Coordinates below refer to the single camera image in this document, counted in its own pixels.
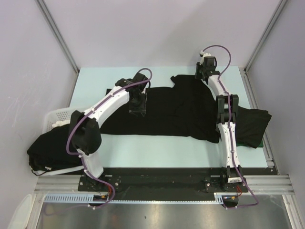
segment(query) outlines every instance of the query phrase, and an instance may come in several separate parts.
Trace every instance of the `metal frame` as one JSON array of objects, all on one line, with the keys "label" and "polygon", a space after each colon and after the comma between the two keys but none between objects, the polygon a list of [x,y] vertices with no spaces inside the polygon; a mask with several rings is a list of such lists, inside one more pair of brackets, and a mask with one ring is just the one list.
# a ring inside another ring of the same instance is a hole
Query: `metal frame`
[{"label": "metal frame", "polygon": [[[98,192],[79,192],[79,180],[81,175],[57,175],[39,177],[34,193],[36,194],[97,194]],[[257,195],[293,195],[289,176],[244,176],[249,188]]]},{"label": "metal frame", "polygon": [[273,27],[275,26],[277,20],[279,19],[279,16],[283,12],[283,9],[285,8],[286,4],[288,3],[289,0],[281,0],[279,4],[277,5],[261,39],[259,40],[258,44],[256,45],[254,52],[252,53],[246,67],[245,67],[245,72],[249,72],[249,69],[251,68],[254,60],[256,59],[259,51],[261,50],[262,46],[265,44],[268,36],[270,35],[270,32],[272,31]]},{"label": "metal frame", "polygon": [[[246,90],[248,101],[250,103],[250,107],[252,109],[259,109],[256,98],[255,98],[255,95],[254,95],[254,91],[253,91],[252,86],[250,84],[248,73],[246,73],[243,68],[240,68],[239,71],[240,71],[240,75],[241,75],[243,83],[244,83],[244,87],[245,87],[245,90]],[[263,137],[263,144],[264,144],[264,148],[263,148],[264,155],[265,155],[268,167],[269,168],[275,167],[276,170],[279,171],[278,167],[277,167],[277,164],[274,162],[274,157],[273,157],[273,154],[272,154],[272,148],[271,148],[271,145],[270,145],[270,141],[269,141],[267,131],[265,132],[264,137]]]},{"label": "metal frame", "polygon": [[36,229],[45,194],[34,194],[33,197],[35,198],[35,200],[26,229]]},{"label": "metal frame", "polygon": [[61,32],[59,31],[46,3],[44,2],[44,0],[35,0],[39,9],[41,10],[41,13],[43,14],[45,20],[47,21],[51,31],[53,32],[56,40],[58,41],[58,44],[60,45],[63,53],[65,54],[65,56],[67,57],[71,67],[73,68],[73,70],[75,71],[76,75],[78,76],[80,70],[77,67],[77,64],[67,46],[67,43],[65,42],[65,40],[63,39]]},{"label": "metal frame", "polygon": [[295,195],[283,195],[283,200],[293,229],[303,229],[305,225],[303,218],[300,216]]}]

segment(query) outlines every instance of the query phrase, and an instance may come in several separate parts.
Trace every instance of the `stainless steel surface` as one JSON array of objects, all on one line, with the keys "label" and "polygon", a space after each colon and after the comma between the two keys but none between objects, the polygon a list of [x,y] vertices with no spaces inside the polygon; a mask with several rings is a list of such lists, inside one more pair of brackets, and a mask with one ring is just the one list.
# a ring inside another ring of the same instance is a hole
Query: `stainless steel surface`
[{"label": "stainless steel surface", "polygon": [[52,30],[56,40],[58,41],[61,49],[63,50],[64,54],[66,55],[71,67],[74,69],[75,73],[78,75],[78,73],[80,72],[80,70],[78,69],[76,62],[66,44],[66,42],[64,41],[61,32],[59,31],[46,3],[44,2],[44,0],[35,0],[37,2],[38,7],[40,8],[45,20],[47,21],[50,29]]},{"label": "stainless steel surface", "polygon": [[[257,195],[294,194],[289,176],[244,176],[249,187]],[[80,175],[39,177],[35,193],[79,193]]]},{"label": "stainless steel surface", "polygon": [[[259,196],[256,207],[225,210],[221,205],[109,204],[79,207],[53,216],[41,213],[37,229],[290,229],[282,196]],[[250,196],[240,203],[252,203]],[[73,204],[44,204],[48,214]]]},{"label": "stainless steel surface", "polygon": [[257,46],[255,47],[254,52],[252,53],[247,65],[245,67],[246,72],[249,72],[249,69],[251,68],[253,61],[257,57],[257,54],[259,53],[261,47],[263,46],[266,39],[268,38],[268,36],[269,36],[270,32],[272,31],[275,23],[277,22],[279,16],[283,12],[283,9],[285,8],[287,2],[288,2],[288,0],[281,0],[279,2],[279,4],[277,5],[277,8],[276,8],[275,12],[273,13],[273,15],[272,15],[264,33],[263,33],[260,41],[258,42]]}]

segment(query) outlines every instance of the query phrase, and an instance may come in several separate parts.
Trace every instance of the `green cloth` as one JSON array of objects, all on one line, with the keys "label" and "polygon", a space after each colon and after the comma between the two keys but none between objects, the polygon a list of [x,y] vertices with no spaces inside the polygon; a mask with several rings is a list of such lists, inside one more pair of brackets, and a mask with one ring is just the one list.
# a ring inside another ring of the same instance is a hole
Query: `green cloth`
[{"label": "green cloth", "polygon": [[[244,144],[244,143],[236,142],[236,146],[247,146],[247,145]],[[261,141],[261,143],[259,144],[258,148],[263,148],[263,147],[264,147],[264,144],[263,144],[263,141]]]}]

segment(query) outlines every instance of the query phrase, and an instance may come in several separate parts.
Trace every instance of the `metal floor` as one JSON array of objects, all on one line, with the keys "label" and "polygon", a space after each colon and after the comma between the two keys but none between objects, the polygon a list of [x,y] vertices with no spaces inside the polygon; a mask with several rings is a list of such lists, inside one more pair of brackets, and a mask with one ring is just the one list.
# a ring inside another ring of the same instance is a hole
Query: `metal floor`
[{"label": "metal floor", "polygon": [[[281,195],[258,196],[255,207],[225,210],[221,205],[109,204],[92,210],[73,204],[43,204],[37,229],[290,229]],[[242,196],[240,204],[252,203]]]}]

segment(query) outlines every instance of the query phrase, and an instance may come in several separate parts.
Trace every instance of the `black mounting plate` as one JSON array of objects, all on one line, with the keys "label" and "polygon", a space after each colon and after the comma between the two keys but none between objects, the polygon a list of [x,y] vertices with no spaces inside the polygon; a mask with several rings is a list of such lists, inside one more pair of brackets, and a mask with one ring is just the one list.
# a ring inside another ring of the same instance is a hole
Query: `black mounting plate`
[{"label": "black mounting plate", "polygon": [[214,192],[226,192],[226,193],[236,193],[237,186],[242,190],[242,192],[248,192],[246,186],[242,183],[231,183],[231,184],[222,184],[222,180],[220,177],[205,177],[205,191],[207,193],[214,193]]},{"label": "black mounting plate", "polygon": [[[207,178],[217,182],[222,168],[104,168],[101,180],[113,185],[116,190],[115,200],[137,201],[206,201],[214,200],[210,188],[206,190]],[[243,168],[246,175],[277,175],[273,168]],[[224,192],[220,187],[215,192]],[[107,192],[108,187],[82,174],[79,191]],[[229,188],[236,193],[236,188]]]}]

